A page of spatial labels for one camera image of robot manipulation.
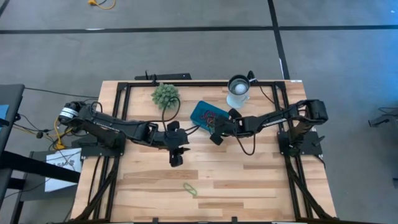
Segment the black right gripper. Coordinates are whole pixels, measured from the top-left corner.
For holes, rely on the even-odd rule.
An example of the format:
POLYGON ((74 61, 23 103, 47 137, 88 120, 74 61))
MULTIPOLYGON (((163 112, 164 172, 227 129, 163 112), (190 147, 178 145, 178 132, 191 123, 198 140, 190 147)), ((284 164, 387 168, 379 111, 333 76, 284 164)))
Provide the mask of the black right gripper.
POLYGON ((242 115, 236 109, 229 110, 227 116, 216 115, 211 124, 213 133, 210 136, 210 140, 219 146, 223 142, 223 137, 249 137, 249 132, 245 131, 243 125, 240 124, 241 118, 242 115))

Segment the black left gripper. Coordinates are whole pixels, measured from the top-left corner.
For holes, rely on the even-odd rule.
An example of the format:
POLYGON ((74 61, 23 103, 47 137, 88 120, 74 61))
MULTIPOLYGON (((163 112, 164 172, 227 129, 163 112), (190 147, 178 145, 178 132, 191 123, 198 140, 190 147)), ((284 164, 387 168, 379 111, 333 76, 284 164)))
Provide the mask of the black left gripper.
POLYGON ((158 149, 166 149, 169 152, 169 163, 172 167, 183 164, 183 153, 190 148, 183 147, 188 144, 188 134, 180 128, 178 121, 172 121, 167 125, 166 131, 156 131, 152 140, 152 146, 158 149))

